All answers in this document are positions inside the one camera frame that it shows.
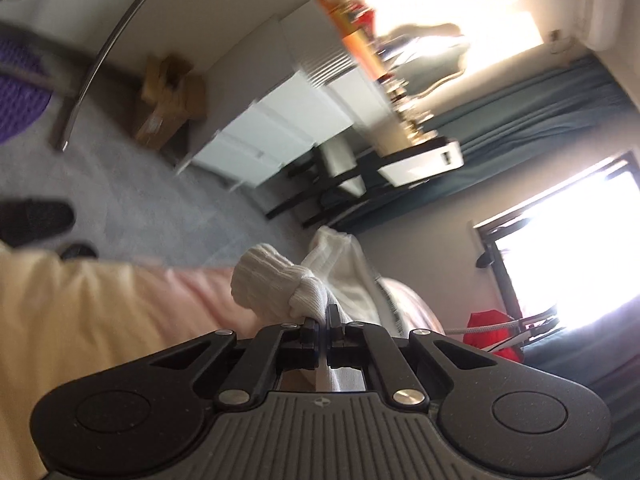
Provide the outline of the white sweatpants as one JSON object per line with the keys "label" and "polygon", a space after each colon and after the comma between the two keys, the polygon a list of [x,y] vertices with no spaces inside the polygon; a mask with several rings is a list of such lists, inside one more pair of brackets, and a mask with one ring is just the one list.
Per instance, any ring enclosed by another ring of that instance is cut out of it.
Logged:
{"label": "white sweatpants", "polygon": [[312,318],[325,326],[326,309],[334,304],[343,323],[376,324],[393,337],[408,334],[356,237],[326,226],[314,233],[299,264],[268,244],[250,248],[233,270],[231,292],[237,304],[268,324]]}

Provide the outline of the red bag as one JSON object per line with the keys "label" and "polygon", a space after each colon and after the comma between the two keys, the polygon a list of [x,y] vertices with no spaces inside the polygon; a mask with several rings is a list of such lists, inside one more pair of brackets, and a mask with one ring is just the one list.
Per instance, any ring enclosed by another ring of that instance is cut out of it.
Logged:
{"label": "red bag", "polygon": [[[498,310],[486,310],[473,312],[470,315],[467,328],[483,327],[489,325],[496,325],[511,321],[509,315]],[[462,341],[468,346],[475,347],[477,349],[491,348],[500,341],[506,340],[512,336],[510,328],[500,328],[500,330],[488,330],[483,333],[468,333],[464,334]],[[514,362],[523,363],[524,356],[521,350],[514,347],[506,348],[497,352],[498,356],[503,359],[507,359]]]}

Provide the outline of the white metal stand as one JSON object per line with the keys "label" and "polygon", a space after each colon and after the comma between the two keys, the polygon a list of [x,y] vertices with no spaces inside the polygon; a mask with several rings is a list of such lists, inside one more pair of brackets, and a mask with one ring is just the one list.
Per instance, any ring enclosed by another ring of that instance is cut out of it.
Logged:
{"label": "white metal stand", "polygon": [[516,318],[515,320],[496,324],[465,328],[445,328],[444,334],[447,336],[485,335],[499,330],[507,330],[509,336],[506,339],[483,348],[486,352],[497,353],[507,348],[526,344],[533,338],[544,336],[554,330],[559,325],[559,322],[558,312],[556,312],[555,308],[550,308],[544,312],[526,316],[526,318]]}

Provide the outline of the black chair white seat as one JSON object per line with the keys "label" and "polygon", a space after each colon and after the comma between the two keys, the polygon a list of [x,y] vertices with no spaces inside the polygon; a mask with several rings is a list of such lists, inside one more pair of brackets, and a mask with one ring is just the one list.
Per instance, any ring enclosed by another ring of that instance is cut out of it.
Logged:
{"label": "black chair white seat", "polygon": [[333,226],[358,209],[398,192],[410,191],[464,165],[460,143],[433,136],[389,155],[371,152],[356,156],[345,142],[316,146],[309,158],[288,170],[290,179],[311,174],[308,186],[265,213],[272,220],[314,198],[318,212],[302,227]]}

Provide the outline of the pastel bed duvet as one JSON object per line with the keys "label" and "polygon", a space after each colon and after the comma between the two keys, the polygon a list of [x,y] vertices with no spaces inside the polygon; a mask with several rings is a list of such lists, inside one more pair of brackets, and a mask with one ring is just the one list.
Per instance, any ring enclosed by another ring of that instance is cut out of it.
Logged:
{"label": "pastel bed duvet", "polygon": [[59,385],[218,330],[265,321],[236,304],[229,269],[161,269],[1,249],[1,475],[40,479],[29,433]]}

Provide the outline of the window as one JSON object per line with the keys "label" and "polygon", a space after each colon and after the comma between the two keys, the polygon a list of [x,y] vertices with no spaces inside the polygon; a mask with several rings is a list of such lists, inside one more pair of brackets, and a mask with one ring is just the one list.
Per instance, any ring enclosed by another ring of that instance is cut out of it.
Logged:
{"label": "window", "polygon": [[639,155],[603,159],[474,230],[508,315],[596,322],[639,296]]}

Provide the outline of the white drawer dresser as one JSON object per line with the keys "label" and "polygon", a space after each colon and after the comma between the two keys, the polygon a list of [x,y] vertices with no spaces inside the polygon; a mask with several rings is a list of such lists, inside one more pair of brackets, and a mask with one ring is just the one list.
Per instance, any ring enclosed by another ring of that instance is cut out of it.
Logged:
{"label": "white drawer dresser", "polygon": [[402,136],[385,92],[318,0],[263,22],[204,80],[207,116],[190,126],[178,172],[195,165],[256,188],[347,129],[373,146]]}

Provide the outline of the cardboard box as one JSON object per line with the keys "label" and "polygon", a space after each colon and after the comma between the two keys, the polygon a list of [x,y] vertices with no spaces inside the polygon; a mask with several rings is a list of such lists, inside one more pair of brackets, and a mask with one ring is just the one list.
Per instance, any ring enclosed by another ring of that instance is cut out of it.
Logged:
{"label": "cardboard box", "polygon": [[132,137],[159,151],[187,122],[207,116],[206,82],[180,55],[149,55],[137,100]]}

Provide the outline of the teal curtain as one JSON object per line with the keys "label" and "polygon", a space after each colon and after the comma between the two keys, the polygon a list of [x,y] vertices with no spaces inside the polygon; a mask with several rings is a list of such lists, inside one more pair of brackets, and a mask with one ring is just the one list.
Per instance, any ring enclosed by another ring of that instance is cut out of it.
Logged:
{"label": "teal curtain", "polygon": [[375,228],[564,148],[636,110],[593,55],[547,70],[429,120],[427,128],[459,142],[463,166],[371,200],[332,226],[352,234]]}

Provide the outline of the black shoe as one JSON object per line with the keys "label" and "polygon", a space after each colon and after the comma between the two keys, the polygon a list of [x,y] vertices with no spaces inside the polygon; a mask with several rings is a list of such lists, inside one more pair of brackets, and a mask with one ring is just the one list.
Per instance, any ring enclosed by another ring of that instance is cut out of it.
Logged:
{"label": "black shoe", "polygon": [[17,248],[62,235],[76,222],[71,204],[64,200],[2,200],[1,241]]}

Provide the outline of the purple mat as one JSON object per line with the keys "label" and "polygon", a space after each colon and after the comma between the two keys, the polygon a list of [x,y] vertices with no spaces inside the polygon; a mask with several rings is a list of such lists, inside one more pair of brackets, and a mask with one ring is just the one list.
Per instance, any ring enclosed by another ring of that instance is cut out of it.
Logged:
{"label": "purple mat", "polygon": [[[1,61],[11,66],[44,76],[41,58],[18,42],[1,39]],[[49,105],[52,92],[26,84],[10,76],[1,76],[1,142],[4,143],[28,129]]]}

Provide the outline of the curved metal tube frame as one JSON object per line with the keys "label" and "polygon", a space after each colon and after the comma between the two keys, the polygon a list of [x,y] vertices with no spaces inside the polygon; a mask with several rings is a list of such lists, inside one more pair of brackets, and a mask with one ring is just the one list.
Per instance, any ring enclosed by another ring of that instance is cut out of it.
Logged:
{"label": "curved metal tube frame", "polygon": [[132,0],[125,12],[122,14],[112,31],[108,34],[102,47],[82,76],[79,88],[75,90],[69,98],[64,100],[63,106],[58,115],[58,128],[56,129],[56,138],[53,143],[54,148],[59,153],[64,153],[70,145],[70,139],[78,118],[82,103],[88,96],[89,90],[98,76],[100,69],[111,54],[122,36],[126,28],[129,26],[134,17],[141,10],[142,6],[148,0]]}

